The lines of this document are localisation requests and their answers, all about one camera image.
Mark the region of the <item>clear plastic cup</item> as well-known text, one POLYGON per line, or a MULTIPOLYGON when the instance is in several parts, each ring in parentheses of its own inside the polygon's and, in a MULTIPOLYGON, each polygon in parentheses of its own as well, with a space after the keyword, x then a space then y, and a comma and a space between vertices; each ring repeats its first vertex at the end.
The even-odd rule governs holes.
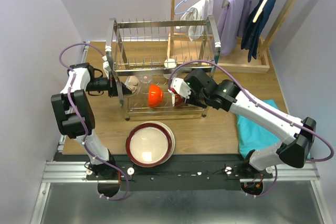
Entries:
POLYGON ((150 85, 153 81, 153 76, 149 74, 144 74, 139 76, 140 81, 140 93, 141 94, 148 94, 150 85))

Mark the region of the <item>orange bowl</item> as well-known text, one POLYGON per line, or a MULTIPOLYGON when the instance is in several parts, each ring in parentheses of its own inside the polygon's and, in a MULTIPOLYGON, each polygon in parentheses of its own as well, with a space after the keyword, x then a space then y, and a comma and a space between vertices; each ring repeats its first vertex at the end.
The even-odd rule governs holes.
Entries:
POLYGON ((155 108, 163 102, 164 93, 157 85, 150 85, 148 93, 148 106, 155 108))

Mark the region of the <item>metal two-tier dish rack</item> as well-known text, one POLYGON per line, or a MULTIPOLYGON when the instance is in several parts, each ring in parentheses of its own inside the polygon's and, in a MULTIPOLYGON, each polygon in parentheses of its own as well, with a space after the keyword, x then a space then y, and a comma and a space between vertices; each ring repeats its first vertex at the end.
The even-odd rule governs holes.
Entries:
POLYGON ((209 74, 214 74, 214 68, 202 64, 201 60, 218 61, 219 50, 211 49, 213 41, 218 42, 216 22, 213 16, 206 20, 168 20, 168 21, 127 21, 118 22, 115 18, 109 19, 105 52, 111 67, 110 77, 117 84, 118 101, 122 115, 129 120, 135 114, 162 114, 174 113, 172 98, 168 91, 168 78, 173 69, 164 69, 167 59, 168 36, 171 29, 175 33, 185 33, 189 39, 186 28, 176 29, 176 26, 204 25, 203 34, 199 39, 190 41, 184 55, 191 55, 192 59, 187 66, 177 71, 177 74, 186 74, 193 68, 201 68, 209 74), (163 93, 163 102, 155 107, 148 106, 148 94, 120 95, 119 82, 125 83, 128 76, 149 74, 153 76, 152 84, 159 86, 163 93))

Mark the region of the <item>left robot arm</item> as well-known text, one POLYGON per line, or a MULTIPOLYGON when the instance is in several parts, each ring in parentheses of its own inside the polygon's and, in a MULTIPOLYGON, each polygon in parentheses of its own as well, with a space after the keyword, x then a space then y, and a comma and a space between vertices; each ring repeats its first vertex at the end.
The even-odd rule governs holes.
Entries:
POLYGON ((118 89, 112 77, 96 77, 96 71, 102 72, 89 63, 71 65, 66 86, 51 96, 51 105, 60 133, 82 146, 89 156, 89 169, 93 174, 112 179, 116 173, 121 174, 121 169, 95 132, 96 121, 87 96, 107 92, 109 97, 116 97, 118 89))

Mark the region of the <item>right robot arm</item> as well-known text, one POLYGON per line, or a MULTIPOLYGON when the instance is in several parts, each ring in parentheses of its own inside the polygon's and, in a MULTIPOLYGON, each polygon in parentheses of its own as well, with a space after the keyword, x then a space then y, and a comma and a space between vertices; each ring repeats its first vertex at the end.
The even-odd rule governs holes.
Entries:
POLYGON ((304 167, 314 142, 313 132, 317 124, 314 119, 285 114, 233 81, 223 80, 217 84, 202 69, 193 70, 184 79, 176 78, 172 84, 188 103, 244 116, 278 137, 278 142, 269 147, 249 151, 240 168, 246 177, 255 177, 267 167, 279 164, 304 167))

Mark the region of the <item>wooden clothes rack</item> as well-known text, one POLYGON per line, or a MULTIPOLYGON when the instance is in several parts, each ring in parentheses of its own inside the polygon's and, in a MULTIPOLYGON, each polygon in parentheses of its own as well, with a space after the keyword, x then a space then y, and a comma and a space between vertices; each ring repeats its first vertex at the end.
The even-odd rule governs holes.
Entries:
MULTIPOLYGON (((257 59, 248 62, 248 51, 240 49, 239 46, 235 46, 229 55, 220 56, 217 64, 229 72, 267 73, 270 69, 269 46, 296 2, 297 0, 286 0, 266 38, 259 38, 257 59)), ((184 55, 187 50, 187 45, 190 43, 185 33, 175 33, 172 28, 168 36, 167 59, 175 58, 178 63, 191 60, 191 55, 184 55)))

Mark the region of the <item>pale green plate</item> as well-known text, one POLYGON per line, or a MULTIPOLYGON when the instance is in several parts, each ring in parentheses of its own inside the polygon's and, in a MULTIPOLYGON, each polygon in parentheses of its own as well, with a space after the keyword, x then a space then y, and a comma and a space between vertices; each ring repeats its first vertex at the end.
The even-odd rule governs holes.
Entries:
POLYGON ((166 131, 168 131, 170 137, 171 137, 171 140, 172 140, 172 147, 171 147, 171 150, 170 150, 170 153, 168 155, 168 157, 165 159, 164 162, 166 162, 173 154, 174 150, 175 150, 175 136, 173 134, 173 131, 164 123, 162 122, 159 122, 159 121, 147 121, 147 123, 154 123, 154 124, 158 124, 160 126, 162 126, 163 128, 166 129, 166 131))

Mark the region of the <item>red rimmed white plate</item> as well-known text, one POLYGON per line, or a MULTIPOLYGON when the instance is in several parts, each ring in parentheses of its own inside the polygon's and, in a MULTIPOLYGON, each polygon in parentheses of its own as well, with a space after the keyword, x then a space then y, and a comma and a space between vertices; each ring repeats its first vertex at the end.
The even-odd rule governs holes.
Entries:
POLYGON ((154 167, 164 163, 172 147, 171 137, 158 124, 144 122, 128 135, 125 149, 130 160, 141 167, 154 167))

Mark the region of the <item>teal cloth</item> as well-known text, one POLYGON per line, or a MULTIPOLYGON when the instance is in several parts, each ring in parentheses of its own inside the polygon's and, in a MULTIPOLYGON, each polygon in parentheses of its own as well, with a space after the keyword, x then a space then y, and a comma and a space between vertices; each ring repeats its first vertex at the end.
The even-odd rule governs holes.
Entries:
POLYGON ((273 100, 249 101, 242 93, 230 109, 237 115, 239 152, 245 158, 252 150, 264 150, 274 144, 290 144, 300 133, 299 118, 278 110, 273 100))

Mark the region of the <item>white cloth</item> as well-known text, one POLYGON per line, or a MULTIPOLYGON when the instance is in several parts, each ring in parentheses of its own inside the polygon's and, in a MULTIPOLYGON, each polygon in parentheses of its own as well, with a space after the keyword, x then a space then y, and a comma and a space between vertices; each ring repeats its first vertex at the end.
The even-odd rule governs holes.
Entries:
MULTIPOLYGON (((213 14, 214 0, 200 0, 184 13, 180 20, 206 20, 213 14)), ((190 41, 200 38, 204 31, 204 25, 176 26, 176 29, 186 28, 190 41)))

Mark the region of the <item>lavender towel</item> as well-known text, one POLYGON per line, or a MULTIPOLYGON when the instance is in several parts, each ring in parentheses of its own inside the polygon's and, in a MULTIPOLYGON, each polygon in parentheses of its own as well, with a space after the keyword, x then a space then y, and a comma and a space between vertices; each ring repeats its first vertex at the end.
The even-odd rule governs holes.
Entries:
POLYGON ((252 0, 228 0, 217 22, 221 43, 221 55, 226 56, 235 48, 241 38, 250 13, 252 0))

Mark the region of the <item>navy blue garment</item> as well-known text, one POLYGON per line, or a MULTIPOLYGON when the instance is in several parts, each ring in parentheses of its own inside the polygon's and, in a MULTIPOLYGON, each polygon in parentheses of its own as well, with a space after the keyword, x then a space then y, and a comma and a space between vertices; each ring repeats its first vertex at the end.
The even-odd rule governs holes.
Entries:
POLYGON ((250 13, 241 40, 241 49, 249 51, 247 56, 248 62, 251 62, 252 58, 257 59, 259 37, 269 19, 269 16, 274 8, 276 0, 267 0, 267 3, 263 7, 262 12, 259 15, 257 21, 253 23, 253 19, 262 2, 263 0, 259 0, 257 6, 250 13))

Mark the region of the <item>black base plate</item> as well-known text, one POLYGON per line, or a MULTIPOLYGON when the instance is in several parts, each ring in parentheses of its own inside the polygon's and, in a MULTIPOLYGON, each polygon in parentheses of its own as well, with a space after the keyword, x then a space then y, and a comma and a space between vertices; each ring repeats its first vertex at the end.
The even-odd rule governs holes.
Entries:
POLYGON ((44 179, 53 183, 95 183, 99 193, 119 197, 127 190, 241 190, 244 180, 249 191, 260 194, 262 186, 258 182, 273 177, 271 172, 246 167, 237 154, 174 154, 151 168, 136 165, 126 155, 115 155, 114 159, 123 174, 110 166, 94 173, 87 157, 58 154, 55 161, 47 163, 44 179))

